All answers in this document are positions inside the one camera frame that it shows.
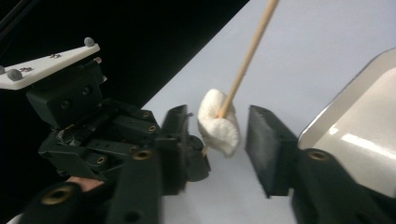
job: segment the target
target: white tabletop surface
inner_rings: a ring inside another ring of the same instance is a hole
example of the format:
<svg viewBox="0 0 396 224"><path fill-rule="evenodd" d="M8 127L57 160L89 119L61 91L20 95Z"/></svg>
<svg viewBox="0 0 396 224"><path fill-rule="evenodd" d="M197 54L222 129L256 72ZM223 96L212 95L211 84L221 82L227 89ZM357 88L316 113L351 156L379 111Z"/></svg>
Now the white tabletop surface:
<svg viewBox="0 0 396 224"><path fill-rule="evenodd" d="M187 105L200 136L201 100L212 88L229 91L266 3L248 2L144 108L162 123L168 109ZM233 101L243 138L250 105L299 135L374 56L396 47L395 8L392 0L280 0ZM230 159L210 150L210 176L163 198L164 223L295 223L290 198L264 196L244 145Z"/></svg>

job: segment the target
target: wooden stick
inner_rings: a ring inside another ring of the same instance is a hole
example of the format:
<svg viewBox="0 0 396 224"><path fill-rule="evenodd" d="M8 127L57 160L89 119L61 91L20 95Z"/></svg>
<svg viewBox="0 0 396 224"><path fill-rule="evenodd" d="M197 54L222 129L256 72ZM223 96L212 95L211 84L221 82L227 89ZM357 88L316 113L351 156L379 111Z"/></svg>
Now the wooden stick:
<svg viewBox="0 0 396 224"><path fill-rule="evenodd" d="M239 69L239 73L233 83L233 87L228 94L224 105L221 107L220 112L218 113L218 118L224 118L228 108L230 107L233 98L235 97L236 92L238 91L239 85L242 82L242 78L244 77L246 71L248 70L248 66L250 65L251 59L253 58L254 53L256 52L257 47L260 44L260 40L262 39L262 35L264 34L265 29L269 21L271 20L272 15L274 14L274 10L276 8L278 0L269 0L267 7L264 10L262 15L262 19L260 20L259 27L256 30L256 34L253 36L253 40L251 41L250 48L247 51L247 55L245 56L245 60L242 63L241 68Z"/></svg>

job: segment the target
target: motion capture marker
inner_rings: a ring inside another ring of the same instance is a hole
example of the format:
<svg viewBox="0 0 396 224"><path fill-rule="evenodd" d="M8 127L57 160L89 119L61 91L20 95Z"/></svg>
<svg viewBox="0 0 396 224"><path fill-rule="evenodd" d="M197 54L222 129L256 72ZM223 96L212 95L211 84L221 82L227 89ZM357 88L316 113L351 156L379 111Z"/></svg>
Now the motion capture marker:
<svg viewBox="0 0 396 224"><path fill-rule="evenodd" d="M23 79L22 72L18 71L17 69L11 69L7 72L7 76L9 79L13 81L19 81Z"/></svg>
<svg viewBox="0 0 396 224"><path fill-rule="evenodd" d="M94 41L92 38L90 38L90 37L86 37L86 38L84 39L84 44L85 44L85 46L87 46L88 48L90 48L90 47L92 47L93 45L95 45L95 41Z"/></svg>
<svg viewBox="0 0 396 224"><path fill-rule="evenodd" d="M6 68L0 65L0 75L3 75L6 72Z"/></svg>

